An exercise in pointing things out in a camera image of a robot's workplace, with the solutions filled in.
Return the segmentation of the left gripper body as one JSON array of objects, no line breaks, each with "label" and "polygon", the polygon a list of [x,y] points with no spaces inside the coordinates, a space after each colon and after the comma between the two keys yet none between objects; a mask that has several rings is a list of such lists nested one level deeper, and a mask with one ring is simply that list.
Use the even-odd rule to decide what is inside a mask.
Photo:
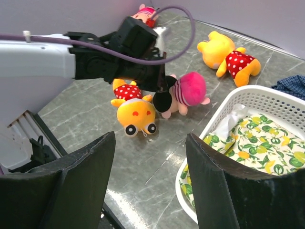
[{"label": "left gripper body", "polygon": [[134,80],[141,89],[156,92],[159,65],[164,63],[152,62],[166,58],[165,53],[161,56],[155,48],[157,37],[152,28],[130,16],[117,31],[101,36],[100,42],[105,48],[123,55],[115,61],[119,65],[116,77]]}]

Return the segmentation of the black-haired doll pink striped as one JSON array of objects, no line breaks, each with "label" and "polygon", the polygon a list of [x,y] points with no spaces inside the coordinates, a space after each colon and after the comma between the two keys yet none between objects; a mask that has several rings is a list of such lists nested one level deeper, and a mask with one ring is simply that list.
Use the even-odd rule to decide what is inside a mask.
[{"label": "black-haired doll pink striped", "polygon": [[206,105],[210,99],[206,96],[204,77],[198,72],[190,72],[177,79],[176,75],[166,76],[168,92],[155,93],[152,103],[162,117],[169,119],[178,111],[187,115],[189,106]]}]

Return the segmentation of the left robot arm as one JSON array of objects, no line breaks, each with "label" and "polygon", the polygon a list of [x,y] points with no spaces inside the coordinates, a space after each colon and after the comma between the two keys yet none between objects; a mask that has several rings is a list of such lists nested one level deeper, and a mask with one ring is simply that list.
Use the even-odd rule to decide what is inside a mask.
[{"label": "left robot arm", "polygon": [[166,53],[156,44],[158,34],[138,19],[127,17],[119,29],[102,37],[68,32],[49,36],[3,34],[0,72],[3,77],[102,78],[135,81],[140,89],[166,92]]}]

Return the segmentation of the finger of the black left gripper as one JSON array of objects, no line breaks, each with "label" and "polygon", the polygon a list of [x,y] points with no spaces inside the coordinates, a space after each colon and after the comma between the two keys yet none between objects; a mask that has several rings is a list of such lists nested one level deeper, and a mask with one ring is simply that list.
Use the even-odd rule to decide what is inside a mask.
[{"label": "finger of the black left gripper", "polygon": [[176,78],[171,75],[165,74],[165,65],[159,65],[159,74],[157,79],[157,93],[168,92],[169,88],[171,88],[176,83]]}]

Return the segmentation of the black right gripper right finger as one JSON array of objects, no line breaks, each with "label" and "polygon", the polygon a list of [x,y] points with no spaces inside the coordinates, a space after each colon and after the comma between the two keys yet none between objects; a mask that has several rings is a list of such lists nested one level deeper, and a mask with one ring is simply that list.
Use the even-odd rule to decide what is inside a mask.
[{"label": "black right gripper right finger", "polygon": [[246,167],[190,133],[186,138],[201,229],[302,229],[305,171],[274,176]]}]

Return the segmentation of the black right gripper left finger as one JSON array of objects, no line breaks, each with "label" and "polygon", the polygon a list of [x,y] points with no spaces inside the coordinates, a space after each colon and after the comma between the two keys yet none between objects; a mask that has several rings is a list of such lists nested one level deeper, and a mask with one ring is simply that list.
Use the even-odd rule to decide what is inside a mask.
[{"label": "black right gripper left finger", "polygon": [[116,139],[108,132],[27,173],[0,177],[3,229],[96,229]]}]

